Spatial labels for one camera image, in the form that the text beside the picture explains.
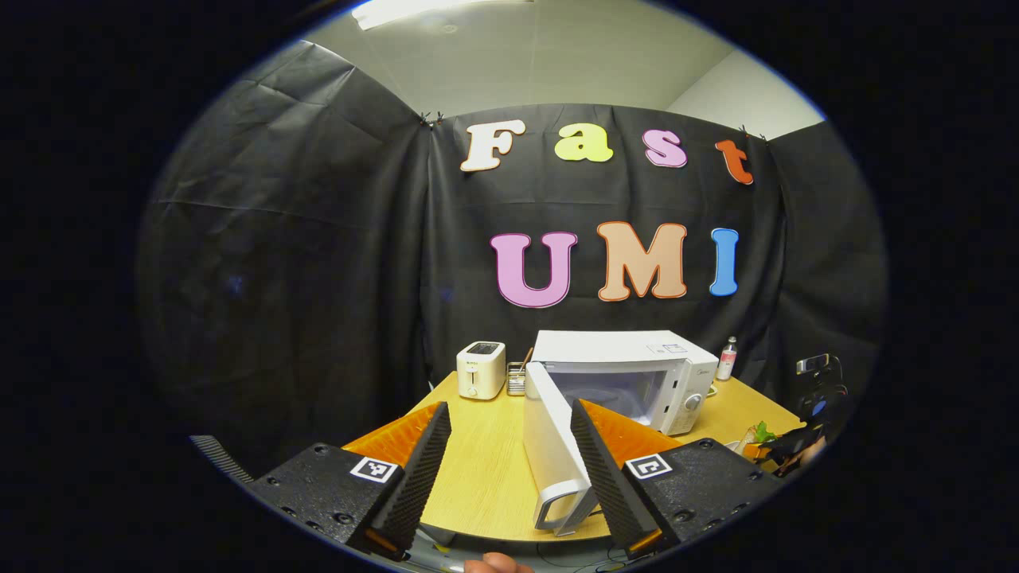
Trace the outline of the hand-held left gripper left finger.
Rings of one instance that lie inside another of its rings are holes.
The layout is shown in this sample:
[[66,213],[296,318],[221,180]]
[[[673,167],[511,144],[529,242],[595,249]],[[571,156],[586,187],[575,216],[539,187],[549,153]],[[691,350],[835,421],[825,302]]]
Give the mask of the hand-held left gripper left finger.
[[347,447],[316,442],[248,490],[332,543],[405,558],[451,436],[447,403],[422,407],[390,429],[390,449],[368,436]]

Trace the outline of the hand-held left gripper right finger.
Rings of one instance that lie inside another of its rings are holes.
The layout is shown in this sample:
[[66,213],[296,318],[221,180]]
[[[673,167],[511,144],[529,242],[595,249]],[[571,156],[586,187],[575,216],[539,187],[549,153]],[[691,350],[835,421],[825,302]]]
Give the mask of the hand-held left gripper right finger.
[[572,401],[570,428],[611,537],[630,557],[712,536],[785,483],[717,440],[682,445],[590,400]]

